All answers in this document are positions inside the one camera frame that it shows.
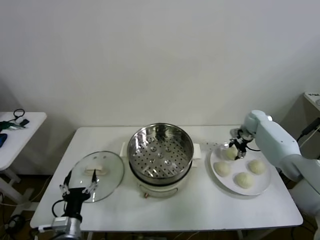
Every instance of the white plate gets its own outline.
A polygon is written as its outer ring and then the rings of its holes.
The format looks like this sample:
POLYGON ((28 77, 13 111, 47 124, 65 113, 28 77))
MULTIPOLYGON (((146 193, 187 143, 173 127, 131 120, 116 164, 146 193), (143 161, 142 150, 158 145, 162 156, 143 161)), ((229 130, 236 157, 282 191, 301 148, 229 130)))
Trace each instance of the white plate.
POLYGON ((242 159, 228 160, 227 157, 224 155, 224 150, 218 147, 214 149, 211 153, 210 166, 215 176, 224 186, 241 195, 255 196, 262 194, 270 185, 271 171, 268 160, 264 157, 261 157, 260 154, 257 154, 256 152, 250 150, 246 152, 246 156, 242 159), (254 159, 261 160, 264 162, 266 170, 263 174, 257 175, 249 170, 248 163, 254 159), (219 176, 219 174, 216 173, 214 169, 214 163, 221 161, 230 164, 231 173, 229 176, 221 177, 219 176), (241 172, 249 173, 254 178, 254 185, 249 189, 242 188, 238 186, 235 182, 236 175, 241 172))

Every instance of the glass lid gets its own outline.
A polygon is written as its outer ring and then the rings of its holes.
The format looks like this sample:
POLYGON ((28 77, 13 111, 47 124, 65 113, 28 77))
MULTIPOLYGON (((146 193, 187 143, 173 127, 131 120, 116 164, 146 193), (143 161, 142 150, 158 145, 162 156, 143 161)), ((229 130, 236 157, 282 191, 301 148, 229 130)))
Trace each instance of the glass lid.
POLYGON ((69 188, 88 187, 94 170, 97 188, 85 203, 94 203, 108 197, 119 186, 125 174, 125 166, 120 156, 111 151, 97 151, 75 164, 71 172, 69 188))

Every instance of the green object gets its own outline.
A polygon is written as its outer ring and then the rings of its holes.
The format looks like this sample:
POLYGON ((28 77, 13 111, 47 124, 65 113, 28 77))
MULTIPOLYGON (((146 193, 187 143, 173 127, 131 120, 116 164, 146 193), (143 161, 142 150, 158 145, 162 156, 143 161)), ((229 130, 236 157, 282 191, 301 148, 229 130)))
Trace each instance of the green object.
POLYGON ((10 130, 19 130, 25 129, 24 126, 20 126, 8 121, 0 121, 0 132, 1 130, 10 129, 10 130))

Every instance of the cable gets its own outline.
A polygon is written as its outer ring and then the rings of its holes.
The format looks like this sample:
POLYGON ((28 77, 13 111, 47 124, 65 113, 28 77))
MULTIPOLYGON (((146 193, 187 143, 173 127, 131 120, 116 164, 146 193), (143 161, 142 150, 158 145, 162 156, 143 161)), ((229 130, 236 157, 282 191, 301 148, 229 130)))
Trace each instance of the cable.
POLYGON ((299 142, 299 140, 300 140, 303 136, 304 136, 304 135, 301 134, 301 135, 297 138, 296 142, 299 142))
POLYGON ((55 216, 56 218, 57 218, 58 216, 57 216, 57 214, 55 213, 55 205, 58 204, 58 203, 64 202, 64 201, 65 201, 64 199, 58 200, 58 201, 56 201, 56 202, 52 205, 52 207, 51 207, 51 212, 52 212, 53 216, 55 216))
POLYGON ((260 152, 261 150, 252 149, 251 147, 246 146, 247 149, 254 151, 254 152, 260 152))
POLYGON ((313 225, 309 220, 307 220, 307 219, 305 219, 305 218, 303 218, 303 220, 304 220, 306 223, 310 224, 310 225, 312 226, 312 228, 313 228, 314 231, 317 230, 317 228, 315 227, 315 225, 313 225))
POLYGON ((177 236, 174 237, 173 240, 176 240, 178 237, 180 237, 182 234, 184 234, 184 232, 179 233, 177 236))
POLYGON ((25 113, 26 113, 26 111, 25 111, 24 109, 18 108, 18 109, 16 109, 16 110, 13 111, 13 116, 14 116, 14 118, 11 119, 11 120, 9 120, 9 121, 6 121, 6 122, 16 121, 16 120, 18 120, 19 118, 23 117, 23 116, 25 115, 25 113), (21 114, 21 115, 17 115, 17 112, 18 112, 18 111, 22 111, 22 114, 21 114))
POLYGON ((312 230, 310 230, 309 228, 307 228, 307 227, 305 227, 305 226, 302 226, 302 225, 300 225, 300 226, 295 226, 295 227, 293 227, 293 228, 291 229, 291 239, 292 239, 292 240, 295 240, 294 231, 295 231, 296 228, 304 228, 304 229, 308 230, 310 233, 314 234, 314 232, 313 232, 312 230))
POLYGON ((194 234, 192 234, 190 237, 188 237, 186 240, 190 240, 194 235, 197 235, 198 233, 200 233, 199 231, 195 232, 194 234))
MULTIPOLYGON (((30 199, 30 200, 29 200, 30 202, 32 202, 33 200, 35 200, 35 199, 43 192, 43 190, 44 190, 45 187, 46 187, 47 182, 49 181, 49 179, 50 179, 51 177, 52 177, 52 176, 48 177, 48 179, 44 182, 44 185, 43 185, 42 189, 40 190, 40 192, 39 192, 34 198, 30 199)), ((8 206, 8 207, 17 207, 17 206, 25 205, 25 204, 28 203, 28 202, 24 202, 24 203, 16 204, 16 205, 13 205, 13 204, 5 204, 5 203, 0 202, 0 205, 8 206)))
POLYGON ((300 145, 299 148, 302 148, 302 146, 303 146, 306 142, 308 142, 308 140, 309 140, 313 135, 315 135, 316 132, 317 132, 319 129, 320 129, 320 125, 316 128, 316 130, 315 130, 303 143, 301 143, 301 145, 300 145))

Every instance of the floor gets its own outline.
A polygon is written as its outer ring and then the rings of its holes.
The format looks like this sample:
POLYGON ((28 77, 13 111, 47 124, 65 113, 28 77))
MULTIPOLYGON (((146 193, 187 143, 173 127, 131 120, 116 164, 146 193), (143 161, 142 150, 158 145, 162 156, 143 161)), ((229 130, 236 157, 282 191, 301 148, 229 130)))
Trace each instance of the floor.
MULTIPOLYGON (((0 176, 4 180, 9 181, 6 179, 5 176, 0 176)), ((14 188, 19 191, 20 193, 23 193, 26 188, 35 188, 33 196, 36 196, 39 191, 42 189, 46 179, 48 176, 20 176, 22 181, 20 183, 15 183, 14 188)), ((294 186, 293 182, 289 182, 289 180, 285 177, 283 177, 284 182, 286 183, 287 187, 290 189, 294 186)), ((43 193, 40 194, 34 201, 38 202, 40 201, 43 193)), ((5 204, 14 204, 10 199, 7 197, 4 198, 5 204)), ((33 212, 30 211, 24 211, 22 215, 27 220, 26 224, 23 226, 22 230, 15 234, 13 238, 9 238, 8 235, 5 235, 5 231, 3 228, 3 222, 8 221, 8 219, 11 216, 12 211, 14 210, 14 207, 11 206, 0 206, 0 240, 29 240, 29 231, 30 231, 30 225, 29 222, 32 218, 33 212)), ((306 220, 311 222, 313 226, 316 225, 315 221, 307 216, 303 216, 306 220)), ((292 227, 286 227, 286 228, 278 228, 266 237, 263 238, 263 240, 274 240, 274 239, 281 239, 281 240, 313 240, 314 236, 314 229, 313 226, 310 225, 308 222, 303 223, 303 227, 299 226, 294 228, 293 231, 293 238, 292 238, 292 227)), ((244 236, 246 234, 250 234, 251 231, 244 231, 244 236)), ((97 232, 93 234, 93 240, 104 240, 105 238, 108 240, 136 240, 139 237, 139 232, 130 232, 130 233, 119 233, 119 232, 97 232)), ((152 236, 152 237, 165 237, 167 240, 237 240, 238 235, 236 231, 205 231, 205 232, 199 232, 195 235, 195 232, 149 232, 149 233, 143 233, 144 237, 152 236)), ((52 237, 52 234, 50 232, 48 233, 42 233, 39 235, 39 240, 48 240, 52 237)))

